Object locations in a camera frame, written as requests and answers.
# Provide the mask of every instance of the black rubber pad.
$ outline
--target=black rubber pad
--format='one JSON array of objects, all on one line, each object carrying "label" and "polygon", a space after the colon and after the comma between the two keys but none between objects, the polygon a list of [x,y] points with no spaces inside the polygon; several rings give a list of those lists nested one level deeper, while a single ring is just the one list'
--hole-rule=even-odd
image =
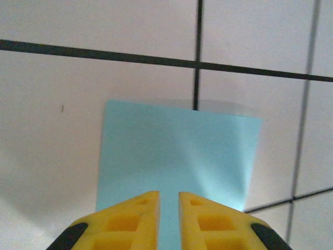
[{"label": "black rubber pad", "polygon": [[47,250],[70,250],[79,240],[88,227],[87,223],[79,223],[66,228],[59,237],[47,248]]},{"label": "black rubber pad", "polygon": [[251,228],[268,250],[292,250],[273,229],[259,223],[253,223]]}]

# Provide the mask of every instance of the dark grout line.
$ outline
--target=dark grout line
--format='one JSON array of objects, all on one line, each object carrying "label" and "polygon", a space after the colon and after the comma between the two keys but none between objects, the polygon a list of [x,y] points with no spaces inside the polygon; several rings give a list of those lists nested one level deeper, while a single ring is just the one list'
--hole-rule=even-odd
[{"label": "dark grout line", "polygon": [[144,55],[135,55],[127,53],[108,52],[108,51],[96,51],[93,49],[16,42],[9,40],[0,40],[0,50],[43,54],[43,55],[109,60],[109,61],[125,61],[129,63],[135,62],[139,64],[153,64],[153,65],[174,66],[174,67],[183,67],[183,68],[194,68],[196,66],[196,63],[190,60],[144,56]]},{"label": "dark grout line", "polygon": [[[307,75],[310,75],[312,73],[314,49],[315,49],[318,19],[319,19],[319,7],[320,7],[320,0],[315,0],[314,8],[313,8],[313,15],[312,15],[311,32],[310,32],[308,63],[306,65],[306,74]],[[301,164],[304,130],[305,130],[305,123],[306,123],[306,112],[308,110],[309,90],[310,90],[310,80],[307,79],[307,80],[305,80],[304,88],[303,88],[301,117],[300,117],[300,123],[299,123],[299,133],[298,133],[298,142],[297,142],[297,153],[296,153],[296,158],[295,158],[293,181],[292,181],[292,187],[291,187],[291,197],[293,199],[295,199],[295,195],[296,195],[296,189],[297,189],[297,184],[298,184],[298,174],[299,174],[299,169],[300,169],[300,164]],[[290,209],[289,209],[289,215],[288,215],[287,233],[286,233],[286,241],[288,244],[290,243],[293,215],[294,215],[294,203],[291,202]]]},{"label": "dark grout line", "polygon": [[333,77],[314,76],[309,74],[276,71],[269,69],[248,68],[248,67],[224,65],[224,64],[213,64],[210,62],[200,62],[199,68],[207,70],[215,70],[215,71],[224,71],[224,72],[256,74],[259,76],[268,76],[268,77],[281,77],[281,78],[293,78],[293,79],[311,80],[311,81],[333,82]]},{"label": "dark grout line", "polygon": [[198,0],[197,5],[197,35],[196,35],[196,67],[193,86],[193,110],[199,110],[199,91],[200,91],[200,68],[198,63],[201,60],[201,31],[202,31],[202,0]]},{"label": "dark grout line", "polygon": [[322,189],[322,190],[319,190],[319,191],[316,191],[316,192],[312,192],[312,193],[308,193],[308,194],[303,194],[303,195],[300,195],[300,196],[296,196],[294,197],[294,201],[298,201],[300,199],[306,199],[306,198],[310,198],[310,197],[313,197],[313,196],[317,196],[317,195],[321,195],[321,194],[326,194],[326,193],[329,193],[329,192],[332,192],[333,191],[333,186],[330,187],[330,188],[327,188],[327,189]]},{"label": "dark grout line", "polygon": [[289,206],[289,214],[288,214],[288,222],[287,222],[287,232],[286,232],[286,242],[290,244],[290,237],[291,237],[291,229],[292,229],[292,220],[294,214],[294,202],[290,202]]},{"label": "dark grout line", "polygon": [[259,76],[293,78],[293,79],[303,79],[303,80],[321,81],[321,82],[333,82],[333,77],[314,76],[309,74],[300,74],[300,73],[258,69],[258,68],[248,68],[248,67],[224,65],[224,64],[213,64],[209,62],[164,58],[156,56],[145,56],[145,55],[108,52],[108,51],[96,51],[93,49],[27,43],[27,42],[18,42],[11,40],[0,40],[0,50],[42,54],[42,55],[108,60],[108,61],[124,61],[128,63],[162,65],[162,66],[172,66],[172,67],[181,67],[181,68],[193,68],[193,69],[199,68],[205,70],[255,74]]},{"label": "dark grout line", "polygon": [[249,210],[245,210],[244,212],[247,213],[247,214],[250,214],[250,213],[266,210],[266,209],[269,209],[269,208],[272,208],[272,207],[278,207],[278,206],[281,206],[281,205],[284,205],[284,204],[290,203],[290,202],[292,202],[292,199],[284,199],[282,201],[273,202],[273,203],[270,203],[270,204],[267,204],[267,205],[264,205],[264,206],[251,208]]},{"label": "dark grout line", "polygon": [[247,214],[250,214],[250,213],[270,209],[270,208],[273,208],[273,207],[278,207],[278,206],[284,205],[286,203],[292,203],[292,202],[299,201],[299,200],[302,200],[302,199],[311,198],[311,197],[318,196],[318,195],[321,195],[321,194],[326,194],[326,193],[329,193],[329,192],[332,192],[332,191],[333,191],[333,186],[330,187],[330,188],[322,189],[322,190],[315,191],[315,192],[312,192],[312,193],[307,193],[307,194],[303,194],[303,195],[300,195],[300,196],[295,196],[292,199],[283,199],[281,201],[276,201],[276,202],[266,204],[266,205],[263,205],[263,206],[251,208],[251,209],[245,210],[244,212],[247,213]]},{"label": "dark grout line", "polygon": [[304,87],[303,87],[303,95],[302,95],[301,116],[300,116],[300,123],[299,123],[297,148],[296,148],[296,158],[295,158],[295,165],[294,165],[293,178],[292,178],[291,197],[295,197],[295,195],[296,195],[296,188],[297,188],[297,183],[298,183],[298,173],[299,173],[299,168],[300,168],[300,164],[301,164],[301,156],[302,156],[302,150],[303,150],[306,112],[308,110],[309,90],[310,90],[310,81],[305,80]]}]

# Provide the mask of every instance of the light blue paper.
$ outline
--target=light blue paper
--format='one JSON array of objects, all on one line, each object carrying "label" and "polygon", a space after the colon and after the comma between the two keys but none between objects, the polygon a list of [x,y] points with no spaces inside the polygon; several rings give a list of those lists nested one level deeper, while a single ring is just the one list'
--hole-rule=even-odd
[{"label": "light blue paper", "polygon": [[160,191],[159,249],[180,249],[178,192],[242,210],[261,119],[109,101],[96,210]]}]

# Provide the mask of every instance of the square cutout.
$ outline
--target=square cutout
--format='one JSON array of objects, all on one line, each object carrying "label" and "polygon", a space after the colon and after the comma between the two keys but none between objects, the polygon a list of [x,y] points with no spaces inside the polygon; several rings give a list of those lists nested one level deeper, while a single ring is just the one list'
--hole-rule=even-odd
[{"label": "square cutout", "polygon": [[103,238],[95,241],[93,250],[130,250],[131,245],[129,240]]},{"label": "square cutout", "polygon": [[148,200],[147,199],[143,199],[141,201],[138,201],[136,204],[137,205],[146,205],[148,203]]},{"label": "square cutout", "polygon": [[198,201],[196,199],[191,199],[189,202],[190,202],[191,205],[194,205],[194,206],[201,206],[201,205],[203,205],[203,202]]},{"label": "square cutout", "polygon": [[207,250],[246,250],[241,239],[208,239]]},{"label": "square cutout", "polygon": [[140,215],[117,215],[109,218],[106,231],[136,231]]},{"label": "square cutout", "polygon": [[198,223],[201,231],[235,230],[231,219],[220,215],[199,215]]}]

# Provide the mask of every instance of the white tile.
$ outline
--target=white tile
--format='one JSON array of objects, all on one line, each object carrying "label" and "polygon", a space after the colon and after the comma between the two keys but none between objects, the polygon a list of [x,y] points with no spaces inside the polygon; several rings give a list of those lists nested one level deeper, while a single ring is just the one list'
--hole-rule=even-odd
[{"label": "white tile", "polygon": [[[191,107],[192,69],[4,51],[0,57],[0,198],[25,219],[22,228],[30,222],[49,238],[95,210],[108,99]],[[47,247],[36,241],[34,249]]]},{"label": "white tile", "polygon": [[328,250],[333,246],[333,192],[295,202],[290,246]]},{"label": "white tile", "polygon": [[0,3],[1,39],[194,59],[196,1]]},{"label": "white tile", "polygon": [[206,0],[202,60],[305,73],[313,2]]},{"label": "white tile", "polygon": [[333,85],[311,82],[297,195],[333,186]]},{"label": "white tile", "polygon": [[200,110],[263,119],[246,208],[290,198],[304,81],[202,71]]},{"label": "white tile", "polygon": [[333,4],[321,0],[312,74],[333,77]]},{"label": "white tile", "polygon": [[278,207],[265,209],[258,212],[252,212],[250,215],[255,216],[271,226],[280,237],[286,240],[288,216],[289,216],[289,203]]}]

